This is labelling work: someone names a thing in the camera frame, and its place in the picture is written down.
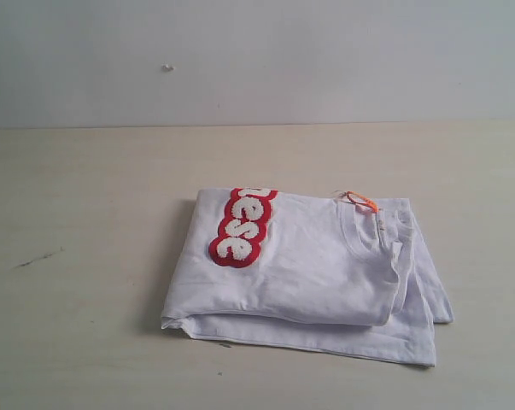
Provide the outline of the white t-shirt with red lettering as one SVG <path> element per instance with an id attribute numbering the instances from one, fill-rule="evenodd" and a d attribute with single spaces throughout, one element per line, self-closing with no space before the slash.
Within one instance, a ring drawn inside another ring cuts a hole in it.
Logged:
<path id="1" fill-rule="evenodd" d="M 436 364 L 454 319 L 406 198 L 376 214 L 272 189 L 203 189 L 161 315 L 189 337 Z"/>

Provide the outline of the orange neck label tag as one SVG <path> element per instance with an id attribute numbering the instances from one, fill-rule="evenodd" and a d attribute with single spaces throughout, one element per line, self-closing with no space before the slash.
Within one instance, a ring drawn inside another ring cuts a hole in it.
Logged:
<path id="1" fill-rule="evenodd" d="M 355 207 L 362 208 L 369 213 L 376 214 L 379 211 L 378 205 L 373 200 L 354 191 L 338 191 L 335 198 L 338 201 L 347 202 Z"/>

